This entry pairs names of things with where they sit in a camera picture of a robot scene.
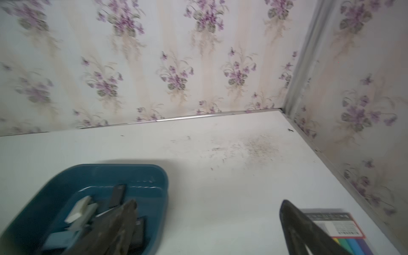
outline blue plastic tray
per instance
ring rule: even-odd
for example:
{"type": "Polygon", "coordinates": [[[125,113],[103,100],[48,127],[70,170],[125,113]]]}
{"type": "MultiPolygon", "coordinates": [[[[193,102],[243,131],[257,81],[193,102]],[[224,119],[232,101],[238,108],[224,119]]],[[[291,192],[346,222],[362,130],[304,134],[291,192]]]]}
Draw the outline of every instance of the blue plastic tray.
{"type": "Polygon", "coordinates": [[[126,184],[124,202],[134,198],[139,217],[146,217],[144,250],[153,254],[158,247],[167,209],[169,181],[159,166],[147,164],[83,164],[52,178],[29,202],[4,232],[2,239],[13,240],[20,252],[39,251],[50,233],[63,231],[74,204],[92,196],[99,204],[97,213],[108,209],[113,186],[126,184]]]}

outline gray object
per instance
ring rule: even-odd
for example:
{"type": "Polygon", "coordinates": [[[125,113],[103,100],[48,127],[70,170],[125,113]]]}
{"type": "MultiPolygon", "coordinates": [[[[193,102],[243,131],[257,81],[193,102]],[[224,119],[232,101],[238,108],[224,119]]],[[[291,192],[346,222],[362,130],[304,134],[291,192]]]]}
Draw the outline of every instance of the gray object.
{"type": "Polygon", "coordinates": [[[84,214],[81,217],[79,217],[79,219],[74,221],[73,224],[71,224],[71,226],[68,228],[68,230],[73,232],[81,230],[85,226],[85,224],[90,220],[92,215],[96,212],[97,208],[98,208],[97,203],[88,205],[86,207],[84,214]]]}
{"type": "Polygon", "coordinates": [[[126,184],[116,185],[113,188],[111,201],[109,202],[109,208],[122,204],[123,195],[125,193],[126,184]]]}
{"type": "Polygon", "coordinates": [[[132,241],[130,242],[129,251],[139,249],[143,247],[144,242],[144,221],[145,218],[139,218],[135,223],[135,230],[132,235],[132,241]]]}
{"type": "Polygon", "coordinates": [[[77,232],[63,231],[52,233],[48,236],[47,240],[42,246],[42,249],[46,251],[53,249],[69,248],[78,240],[81,234],[82,230],[77,232]]]}

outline purple flower pattern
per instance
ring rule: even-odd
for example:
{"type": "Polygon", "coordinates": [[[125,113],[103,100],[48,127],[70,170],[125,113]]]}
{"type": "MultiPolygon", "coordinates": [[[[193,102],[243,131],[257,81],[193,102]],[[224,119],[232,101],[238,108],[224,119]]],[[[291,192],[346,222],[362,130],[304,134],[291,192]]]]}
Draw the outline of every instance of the purple flower pattern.
{"type": "Polygon", "coordinates": [[[275,107],[273,102],[274,96],[266,97],[262,91],[260,94],[254,92],[251,98],[251,103],[245,106],[247,111],[252,112],[255,110],[273,109],[275,107]]]}
{"type": "Polygon", "coordinates": [[[340,31],[336,33],[333,43],[342,42],[341,51],[336,55],[347,54],[354,47],[354,35],[359,34],[365,24],[373,18],[384,2],[386,7],[392,6],[394,0],[345,0],[340,5],[340,14],[344,19],[339,24],[340,31]]]}
{"type": "Polygon", "coordinates": [[[6,118],[0,118],[0,136],[5,135],[22,135],[41,133],[41,129],[33,126],[30,122],[13,122],[6,118]]]}
{"type": "Polygon", "coordinates": [[[95,0],[98,4],[97,20],[112,24],[113,35],[111,43],[114,51],[118,50],[117,41],[122,42],[122,52],[126,59],[130,58],[132,48],[135,58],[140,55],[140,48],[144,47],[138,36],[144,34],[140,22],[143,10],[139,8],[137,0],[95,0]]]}
{"type": "Polygon", "coordinates": [[[292,0],[266,0],[266,5],[271,8],[268,10],[268,21],[264,21],[266,25],[265,34],[276,28],[271,44],[277,39],[283,37],[283,31],[286,30],[285,20],[289,15],[289,10],[293,7],[292,0]]]}
{"type": "Polygon", "coordinates": [[[36,71],[25,71],[21,67],[14,68],[3,63],[6,74],[10,76],[10,84],[13,84],[14,91],[24,95],[27,100],[39,107],[50,111],[52,115],[57,115],[57,109],[51,99],[51,88],[54,84],[50,79],[42,77],[36,71]]]}
{"type": "Polygon", "coordinates": [[[38,47],[39,39],[44,38],[45,44],[49,48],[49,52],[54,56],[55,51],[58,49],[57,40],[50,34],[47,16],[44,11],[44,4],[51,5],[48,0],[30,0],[23,3],[15,1],[7,2],[8,6],[2,7],[9,15],[18,17],[18,24],[26,30],[24,35],[31,37],[35,47],[38,47]]]}
{"type": "Polygon", "coordinates": [[[225,0],[188,0],[186,12],[187,18],[196,20],[195,29],[191,33],[191,46],[195,46],[196,37],[200,37],[199,48],[201,55],[210,46],[214,50],[215,43],[220,42],[215,33],[224,29],[222,16],[228,11],[225,0]]]}
{"type": "MultiPolygon", "coordinates": [[[[293,54],[292,54],[293,60],[295,59],[296,55],[297,55],[297,53],[296,53],[296,51],[294,51],[293,54]]],[[[292,80],[292,72],[293,72],[292,67],[293,67],[293,65],[290,62],[288,62],[287,64],[282,66],[283,71],[282,71],[282,74],[280,75],[279,79],[285,81],[285,85],[284,85],[285,89],[288,88],[288,86],[290,84],[290,81],[292,80]]]]}
{"type": "MultiPolygon", "coordinates": [[[[363,87],[371,86],[373,82],[370,74],[367,78],[360,80],[360,85],[363,87]]],[[[397,120],[397,115],[394,113],[384,113],[376,110],[376,105],[380,101],[373,102],[368,95],[358,97],[356,90],[346,91],[346,93],[347,96],[343,97],[341,103],[346,108],[346,112],[341,114],[341,120],[347,123],[346,128],[358,133],[365,128],[372,127],[373,123],[379,123],[381,119],[383,119],[386,126],[392,126],[397,120]]],[[[382,99],[393,104],[391,98],[382,97],[382,99]]]]}
{"type": "MultiPolygon", "coordinates": [[[[306,107],[302,107],[302,112],[306,112],[306,107]]],[[[313,120],[305,119],[300,114],[296,114],[295,118],[293,119],[295,124],[303,131],[307,136],[315,139],[317,136],[316,129],[319,126],[319,123],[313,120]]]]}
{"type": "Polygon", "coordinates": [[[228,61],[221,66],[221,69],[224,75],[229,78],[228,95],[235,93],[237,97],[242,96],[249,73],[256,70],[256,63],[253,60],[256,54],[245,55],[242,49],[237,52],[231,48],[227,55],[228,61]]]}
{"type": "Polygon", "coordinates": [[[187,78],[194,75],[194,69],[187,62],[188,58],[178,60],[173,55],[168,59],[168,56],[162,52],[160,59],[162,65],[157,73],[163,82],[167,82],[167,88],[170,90],[167,93],[171,96],[171,100],[178,97],[180,104],[185,102],[187,78]]]}
{"type": "Polygon", "coordinates": [[[76,120],[76,128],[78,129],[109,125],[108,121],[101,117],[102,113],[89,114],[84,110],[74,109],[73,114],[78,118],[76,120]]]}
{"type": "Polygon", "coordinates": [[[153,104],[150,109],[140,107],[137,109],[138,116],[136,122],[145,122],[145,121],[156,121],[162,120],[164,117],[159,113],[157,109],[161,109],[163,104],[153,104]]]}
{"type": "Polygon", "coordinates": [[[373,159],[363,160],[360,164],[344,165],[344,178],[347,179],[356,191],[366,199],[375,209],[382,209],[386,216],[397,213],[393,205],[395,194],[387,188],[379,178],[384,175],[384,169],[374,169],[373,159]]]}
{"type": "Polygon", "coordinates": [[[212,98],[211,100],[199,101],[199,108],[195,111],[196,115],[208,113],[220,113],[221,110],[217,106],[217,102],[221,102],[223,98],[212,98]]]}
{"type": "Polygon", "coordinates": [[[118,84],[123,81],[122,74],[115,71],[116,63],[109,62],[101,65],[95,58],[86,59],[82,57],[82,64],[85,66],[85,83],[96,90],[98,99],[105,108],[111,106],[116,113],[121,108],[118,99],[118,84]]]}

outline floral wallpaper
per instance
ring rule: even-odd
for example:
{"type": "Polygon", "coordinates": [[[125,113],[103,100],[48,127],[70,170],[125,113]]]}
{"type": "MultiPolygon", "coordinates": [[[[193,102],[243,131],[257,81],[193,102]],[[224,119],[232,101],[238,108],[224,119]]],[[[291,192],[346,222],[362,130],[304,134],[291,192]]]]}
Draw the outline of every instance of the floral wallpaper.
{"type": "Polygon", "coordinates": [[[408,248],[407,9],[339,1],[292,117],[408,248]]]}
{"type": "Polygon", "coordinates": [[[280,108],[317,2],[1,1],[0,135],[280,108]]]}

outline white surface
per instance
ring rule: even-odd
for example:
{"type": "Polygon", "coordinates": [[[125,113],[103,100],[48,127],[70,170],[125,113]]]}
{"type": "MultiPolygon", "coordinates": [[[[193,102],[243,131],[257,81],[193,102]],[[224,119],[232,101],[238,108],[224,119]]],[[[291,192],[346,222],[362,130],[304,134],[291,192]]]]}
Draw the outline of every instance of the white surface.
{"type": "Polygon", "coordinates": [[[378,254],[399,254],[278,111],[0,137],[0,230],[55,174],[149,163],[169,176],[157,254],[288,254],[279,207],[343,208],[378,254]]]}
{"type": "Polygon", "coordinates": [[[83,213],[83,215],[78,218],[77,220],[74,221],[71,226],[69,226],[68,230],[69,231],[80,231],[81,229],[84,228],[85,224],[91,219],[91,217],[95,214],[96,209],[98,209],[98,204],[93,203],[90,204],[86,207],[86,211],[83,213]]]}
{"type": "Polygon", "coordinates": [[[79,217],[81,217],[84,214],[90,200],[91,196],[86,196],[78,200],[72,208],[71,212],[69,212],[67,218],[65,219],[65,222],[72,223],[79,217]]]}

